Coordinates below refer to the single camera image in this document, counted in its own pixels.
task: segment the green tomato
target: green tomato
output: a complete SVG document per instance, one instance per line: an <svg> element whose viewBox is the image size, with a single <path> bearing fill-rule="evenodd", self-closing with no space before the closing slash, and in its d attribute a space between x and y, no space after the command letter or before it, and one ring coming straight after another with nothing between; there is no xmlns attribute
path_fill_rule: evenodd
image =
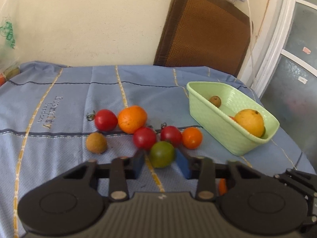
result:
<svg viewBox="0 0 317 238"><path fill-rule="evenodd" d="M175 148L166 141L159 141L150 151L150 161L154 168L169 166L175 159Z"/></svg>

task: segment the circular cover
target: circular cover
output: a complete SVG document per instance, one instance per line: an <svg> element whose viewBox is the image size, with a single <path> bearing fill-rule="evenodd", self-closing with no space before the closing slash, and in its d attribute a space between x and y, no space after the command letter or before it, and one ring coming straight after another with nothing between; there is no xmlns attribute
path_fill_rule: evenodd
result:
<svg viewBox="0 0 317 238"><path fill-rule="evenodd" d="M75 182L44 185L26 194L18 205L18 215L26 231L64 236L96 222L104 210L102 197L96 190Z"/></svg>
<svg viewBox="0 0 317 238"><path fill-rule="evenodd" d="M223 196L221 210L241 230L280 235L302 224L308 206L301 194L268 177L239 182Z"/></svg>

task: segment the electrical cable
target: electrical cable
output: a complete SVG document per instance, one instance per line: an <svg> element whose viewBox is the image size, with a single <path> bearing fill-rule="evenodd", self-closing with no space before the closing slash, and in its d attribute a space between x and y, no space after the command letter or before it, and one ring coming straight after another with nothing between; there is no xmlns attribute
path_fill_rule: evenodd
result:
<svg viewBox="0 0 317 238"><path fill-rule="evenodd" d="M252 77L253 77L253 84L255 84L256 78L254 75L254 63L253 63L253 54L252 54L252 20L251 20L251 8L250 8L250 2L247 0L247 5L248 5L248 11L249 11L249 21L250 21L250 43L249 43L249 48L250 48L250 53L251 53L251 66L252 66Z"/></svg>

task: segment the wall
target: wall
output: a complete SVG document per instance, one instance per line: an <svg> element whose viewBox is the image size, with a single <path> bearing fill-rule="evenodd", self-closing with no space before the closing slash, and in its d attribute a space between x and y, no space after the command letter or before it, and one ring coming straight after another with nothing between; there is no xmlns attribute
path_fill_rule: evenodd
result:
<svg viewBox="0 0 317 238"><path fill-rule="evenodd" d="M0 0L21 62L152 64L171 0ZM269 0L250 0L254 39ZM236 6L248 14L246 3Z"/></svg>

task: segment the dark blue stripe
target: dark blue stripe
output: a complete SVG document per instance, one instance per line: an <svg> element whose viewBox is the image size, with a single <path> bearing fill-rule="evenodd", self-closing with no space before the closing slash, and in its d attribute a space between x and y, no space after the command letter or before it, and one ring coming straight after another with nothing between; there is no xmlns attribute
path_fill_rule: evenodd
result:
<svg viewBox="0 0 317 238"><path fill-rule="evenodd" d="M25 82L25 83L15 83L11 80L8 80L8 82L10 82L11 84L15 85L15 86L22 86L22 85L25 85L27 83L32 83L32 84L37 84L37 85L51 85L51 83L38 83L38 82ZM145 84L138 84L138 83L133 83L133 82L126 82L126 81L123 81L122 83L130 83L130 84L133 84L133 85L138 85L138 86L150 86L150 87L177 87L177 86L156 86L156 85L145 85ZM60 85L60 84L100 84L100 85L115 85L115 84L118 84L118 82L116 83L100 83L100 82L80 82L80 83L71 83L71 82L62 82L62 83L55 83L55 85Z"/></svg>
<svg viewBox="0 0 317 238"><path fill-rule="evenodd" d="M179 127L179 130L184 130L188 127L196 127L196 128L202 128L200 125L191 125L191 126L185 126L185 127ZM0 134L6 134L11 133L18 136L24 136L26 132L19 132L12 129L3 129L0 130ZM118 136L118 135L130 135L123 131L112 131L112 132L101 132L106 137L111 136ZM91 134L91 132L29 132L29 136L31 137L51 137L51 138L58 138L58 137L85 137Z"/></svg>

